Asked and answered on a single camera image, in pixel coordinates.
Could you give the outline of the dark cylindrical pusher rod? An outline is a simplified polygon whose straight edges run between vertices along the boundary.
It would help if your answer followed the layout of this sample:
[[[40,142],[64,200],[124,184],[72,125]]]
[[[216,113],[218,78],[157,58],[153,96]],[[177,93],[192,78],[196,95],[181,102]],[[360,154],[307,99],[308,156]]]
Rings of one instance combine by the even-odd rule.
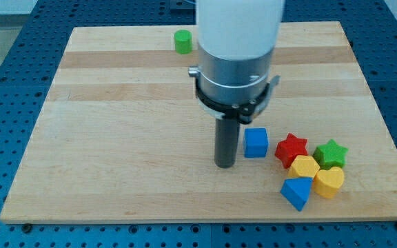
[[[235,164],[240,124],[234,119],[216,119],[214,162],[220,168]]]

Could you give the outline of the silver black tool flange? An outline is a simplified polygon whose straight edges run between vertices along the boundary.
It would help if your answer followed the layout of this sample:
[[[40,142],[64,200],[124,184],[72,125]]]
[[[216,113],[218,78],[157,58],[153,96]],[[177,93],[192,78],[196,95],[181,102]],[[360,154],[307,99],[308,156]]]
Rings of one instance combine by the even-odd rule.
[[[202,108],[218,120],[250,124],[268,106],[280,77],[270,77],[273,50],[252,59],[223,59],[198,48],[195,95]]]

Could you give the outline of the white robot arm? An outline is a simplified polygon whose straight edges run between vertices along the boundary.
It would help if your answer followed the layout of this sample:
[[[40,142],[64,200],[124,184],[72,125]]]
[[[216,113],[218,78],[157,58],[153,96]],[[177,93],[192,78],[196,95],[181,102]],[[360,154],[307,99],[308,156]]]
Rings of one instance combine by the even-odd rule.
[[[188,74],[216,120],[218,167],[235,164],[240,126],[264,111],[279,82],[270,73],[284,8],[284,0],[196,2],[198,64]]]

